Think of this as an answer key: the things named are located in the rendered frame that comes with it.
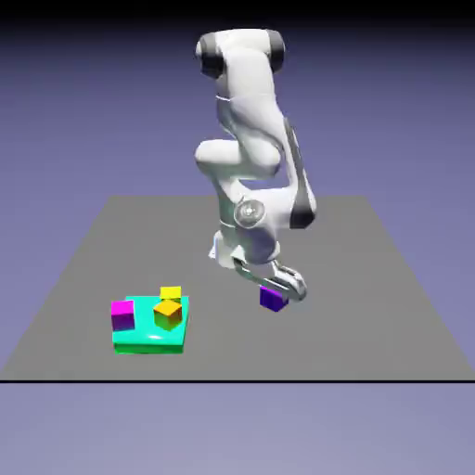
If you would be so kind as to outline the small magenta cube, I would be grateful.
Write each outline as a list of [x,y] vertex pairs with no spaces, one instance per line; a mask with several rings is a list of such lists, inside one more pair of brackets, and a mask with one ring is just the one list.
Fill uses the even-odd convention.
[[135,328],[135,302],[133,300],[112,301],[110,305],[113,332]]

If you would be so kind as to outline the large cyan box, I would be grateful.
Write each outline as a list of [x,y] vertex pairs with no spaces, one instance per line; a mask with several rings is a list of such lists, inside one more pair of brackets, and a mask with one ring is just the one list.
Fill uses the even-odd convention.
[[182,322],[171,331],[163,330],[154,323],[153,307],[160,302],[159,296],[127,296],[135,302],[135,328],[111,333],[116,353],[181,353],[186,340],[189,316],[189,297],[183,296]]

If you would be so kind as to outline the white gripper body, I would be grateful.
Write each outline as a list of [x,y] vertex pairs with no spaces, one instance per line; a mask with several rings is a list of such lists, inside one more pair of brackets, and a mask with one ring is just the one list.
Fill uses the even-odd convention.
[[268,276],[258,275],[253,272],[248,263],[234,258],[235,270],[245,279],[270,290],[274,290],[285,298],[301,302],[307,295],[307,286],[303,276],[296,270],[289,268],[278,260],[269,263],[271,274]]

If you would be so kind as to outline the small purple cube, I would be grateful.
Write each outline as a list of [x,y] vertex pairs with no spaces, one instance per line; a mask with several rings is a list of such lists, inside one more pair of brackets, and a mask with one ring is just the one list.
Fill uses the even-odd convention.
[[280,312],[289,304],[289,298],[276,290],[260,286],[260,305],[275,313]]

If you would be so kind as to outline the small orange cube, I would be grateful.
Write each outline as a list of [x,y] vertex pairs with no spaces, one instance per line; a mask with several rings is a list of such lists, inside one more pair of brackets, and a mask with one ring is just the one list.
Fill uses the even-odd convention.
[[172,300],[162,300],[153,307],[154,323],[157,327],[171,331],[182,322],[182,305]]

